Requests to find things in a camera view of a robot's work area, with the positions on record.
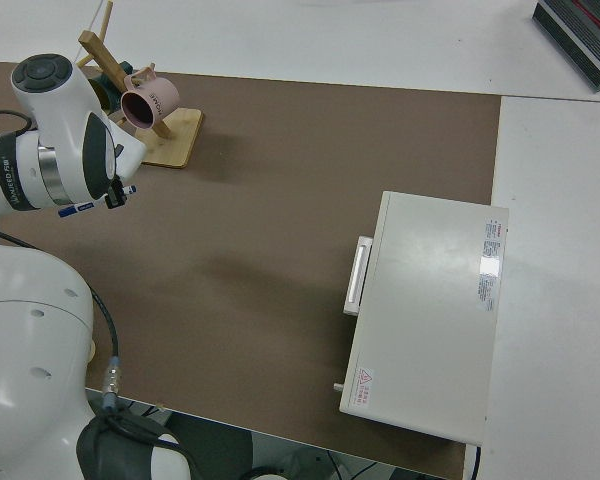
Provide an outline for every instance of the pen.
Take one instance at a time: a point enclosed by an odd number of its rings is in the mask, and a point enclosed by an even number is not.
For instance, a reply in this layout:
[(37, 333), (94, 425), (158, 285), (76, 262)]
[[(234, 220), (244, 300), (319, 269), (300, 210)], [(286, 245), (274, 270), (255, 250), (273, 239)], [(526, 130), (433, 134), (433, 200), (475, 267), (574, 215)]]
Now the pen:
[[(137, 189), (135, 185), (130, 185), (128, 187), (124, 187), (122, 191), (125, 195), (131, 195), (132, 193), (135, 193)], [(102, 197), (96, 200), (92, 200), (91, 202), (76, 203), (74, 205), (70, 205), (68, 207), (63, 208), (62, 210), (58, 210), (58, 215), (60, 215), (60, 218), (64, 218), (68, 217), (69, 215), (73, 215), (74, 213), (84, 212), (85, 210), (89, 210), (95, 207), (96, 205), (104, 203), (105, 197), (106, 195), (103, 195)]]

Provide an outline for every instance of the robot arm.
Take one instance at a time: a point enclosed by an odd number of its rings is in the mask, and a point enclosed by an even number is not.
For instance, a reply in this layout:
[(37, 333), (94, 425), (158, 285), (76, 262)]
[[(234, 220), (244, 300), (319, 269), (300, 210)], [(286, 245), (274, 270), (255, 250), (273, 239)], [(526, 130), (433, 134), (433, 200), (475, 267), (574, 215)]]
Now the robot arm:
[[(144, 144), (109, 122), (66, 58), (31, 57), (11, 82), (38, 128), (0, 134), (0, 215), (97, 200), (135, 173)], [(117, 412), (115, 390), (110, 414), (88, 407), (89, 292), (57, 258), (0, 245), (0, 478), (188, 480), (175, 438)]]
[(96, 200), (138, 169), (146, 147), (109, 122), (69, 60), (30, 57), (11, 83), (38, 128), (0, 135), (0, 214)]

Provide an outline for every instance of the white desk surface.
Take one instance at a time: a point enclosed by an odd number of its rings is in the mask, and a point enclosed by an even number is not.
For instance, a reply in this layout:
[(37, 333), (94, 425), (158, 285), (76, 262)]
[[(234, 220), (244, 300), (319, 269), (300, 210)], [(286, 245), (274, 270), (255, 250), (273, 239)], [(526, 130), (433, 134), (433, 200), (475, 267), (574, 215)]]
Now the white desk surface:
[[(0, 61), (73, 59), (98, 3), (0, 2)], [(510, 231), (483, 480), (600, 478), (600, 93), (534, 5), (118, 0), (106, 42), (164, 71), (589, 101), (503, 98), (493, 204)]]
[(509, 233), (482, 479), (600, 478), (600, 104), (504, 98)]
[[(531, 20), (535, 3), (117, 0), (106, 43), (162, 71), (600, 101)], [(0, 61), (73, 59), (98, 4), (0, 2)]]

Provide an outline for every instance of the brown mat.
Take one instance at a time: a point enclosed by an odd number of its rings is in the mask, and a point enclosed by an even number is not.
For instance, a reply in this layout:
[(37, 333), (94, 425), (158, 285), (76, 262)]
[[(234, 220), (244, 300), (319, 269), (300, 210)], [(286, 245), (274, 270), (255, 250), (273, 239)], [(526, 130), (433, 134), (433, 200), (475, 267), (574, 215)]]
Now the brown mat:
[[(11, 67), (0, 108), (17, 107)], [(356, 240), (373, 234), (382, 191), (489, 203), (500, 97), (169, 78), (205, 114), (186, 169), (141, 167), (117, 210), (1, 222), (100, 291), (122, 393), (460, 479), (464, 445), (340, 413), (332, 385), (355, 327), (342, 307)], [(95, 340), (98, 388), (110, 351), (99, 317)]]

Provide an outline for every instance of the warning label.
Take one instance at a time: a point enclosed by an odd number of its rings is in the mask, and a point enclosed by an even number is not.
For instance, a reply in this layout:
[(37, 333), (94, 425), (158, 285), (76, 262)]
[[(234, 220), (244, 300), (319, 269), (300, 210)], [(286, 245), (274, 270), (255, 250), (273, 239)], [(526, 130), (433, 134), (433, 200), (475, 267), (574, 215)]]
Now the warning label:
[(356, 407), (366, 408), (369, 406), (374, 375), (374, 371), (369, 368), (358, 368), (353, 398), (353, 404)]
[(482, 258), (480, 259), (480, 278), (478, 280), (478, 299), (480, 308), (487, 312), (495, 308), (500, 284), (500, 267), (502, 258), (502, 237), (504, 227), (497, 220), (490, 220), (485, 225)]

